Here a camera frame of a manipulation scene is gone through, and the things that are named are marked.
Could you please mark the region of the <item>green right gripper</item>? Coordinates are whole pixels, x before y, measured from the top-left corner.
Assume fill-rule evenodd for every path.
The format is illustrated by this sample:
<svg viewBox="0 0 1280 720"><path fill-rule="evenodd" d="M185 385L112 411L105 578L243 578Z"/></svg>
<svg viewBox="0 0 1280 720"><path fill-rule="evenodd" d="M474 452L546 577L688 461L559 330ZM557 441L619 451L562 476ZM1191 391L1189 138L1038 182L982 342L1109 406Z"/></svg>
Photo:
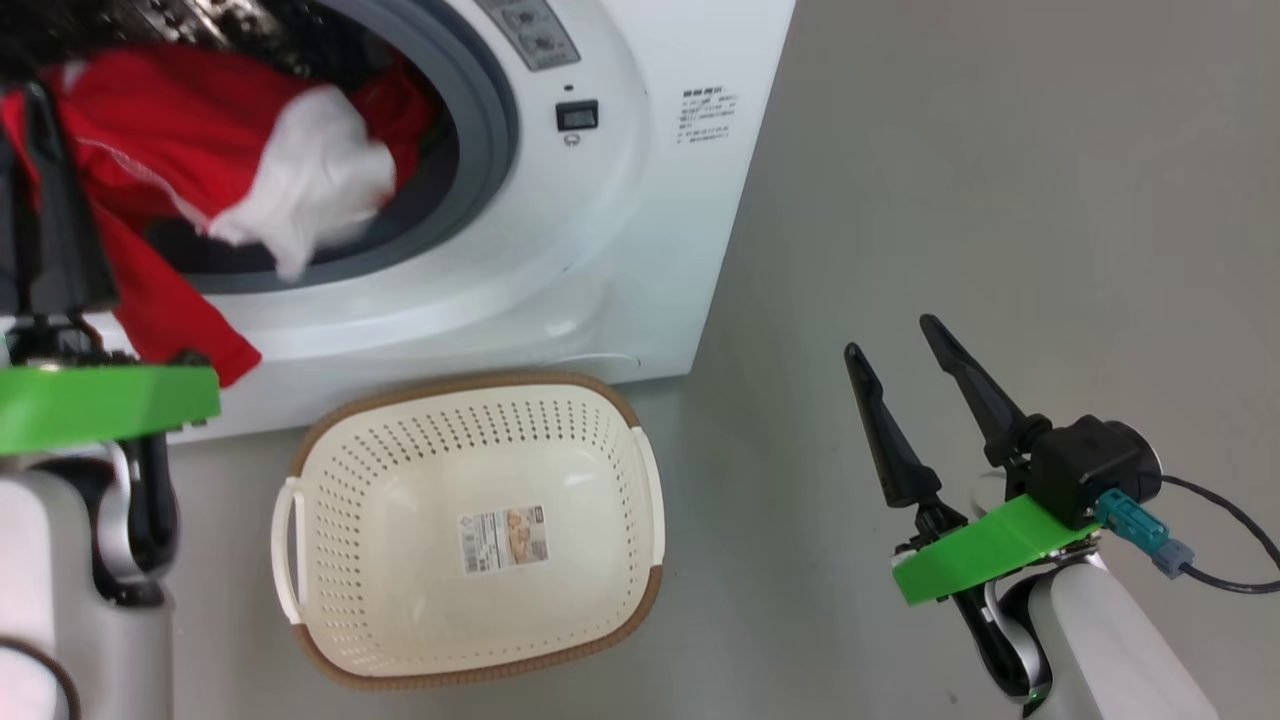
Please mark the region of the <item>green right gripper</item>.
<svg viewBox="0 0 1280 720"><path fill-rule="evenodd" d="M1033 443L1052 428L1042 414L1025 414L964 348L940 318L924 314L919 325L941 370L952 377L984 439L993 468L1024 464ZM856 343L844 348L852 395L884 502L891 509L940 502L941 480L915 454L884 402L884 388ZM922 550L892 557L892 578L910 606L945 600L961 591L1061 555L1070 544L1100 533L1097 524L1073 530L1028 496L1006 500L1002 471L987 471L970 492L977 519Z"/></svg>

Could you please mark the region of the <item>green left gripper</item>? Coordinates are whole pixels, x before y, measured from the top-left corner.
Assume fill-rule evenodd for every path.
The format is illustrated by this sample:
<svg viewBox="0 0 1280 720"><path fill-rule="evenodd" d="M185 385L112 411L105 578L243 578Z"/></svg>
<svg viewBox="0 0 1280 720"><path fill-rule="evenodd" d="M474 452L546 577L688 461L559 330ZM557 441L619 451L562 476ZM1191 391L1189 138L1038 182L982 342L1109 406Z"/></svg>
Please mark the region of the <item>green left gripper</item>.
<svg viewBox="0 0 1280 720"><path fill-rule="evenodd" d="M37 186L38 231L29 261L35 313L106 313L118 304L110 261L83 191L52 91L24 86L24 150ZM1 137L1 315L26 311L26 173ZM3 340L1 451L5 457L164 436L220 413L220 383L202 359L147 364L106 348L83 316L20 316Z"/></svg>

